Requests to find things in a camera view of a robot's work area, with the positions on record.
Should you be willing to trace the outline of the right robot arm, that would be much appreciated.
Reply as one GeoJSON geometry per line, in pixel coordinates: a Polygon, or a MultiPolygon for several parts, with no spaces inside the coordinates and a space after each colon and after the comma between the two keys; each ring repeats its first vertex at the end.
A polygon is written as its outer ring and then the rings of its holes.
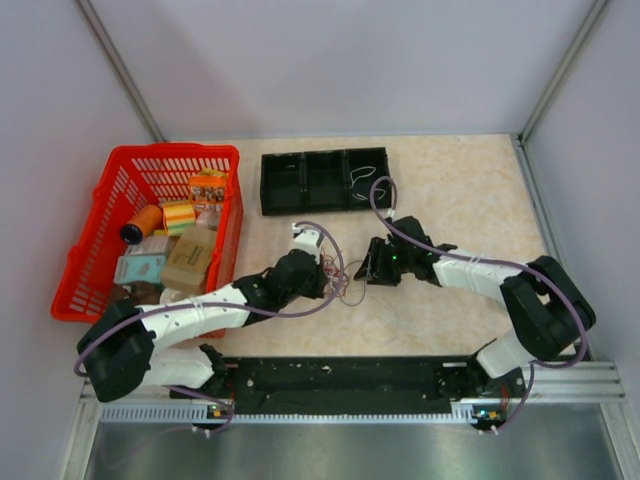
{"type": "Polygon", "coordinates": [[[389,225],[386,237],[371,239],[355,280],[397,286],[411,274],[436,287],[468,290],[506,309],[511,330],[470,359],[466,380],[478,395],[492,394],[521,366],[555,360],[596,323],[593,308],[553,257],[525,264],[479,257],[453,244],[434,245],[412,216],[389,225]]]}

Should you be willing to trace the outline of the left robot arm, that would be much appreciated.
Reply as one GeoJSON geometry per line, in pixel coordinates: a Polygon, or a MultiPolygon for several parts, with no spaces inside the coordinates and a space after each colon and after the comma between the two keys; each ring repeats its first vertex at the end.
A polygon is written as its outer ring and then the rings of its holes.
{"type": "Polygon", "coordinates": [[[77,370],[99,401],[120,400],[143,386],[179,386],[216,396],[227,374],[212,350],[179,343],[217,330],[283,317],[299,298],[322,299],[322,256],[294,249],[275,266],[216,291],[169,304],[111,304],[77,344],[77,370]]]}

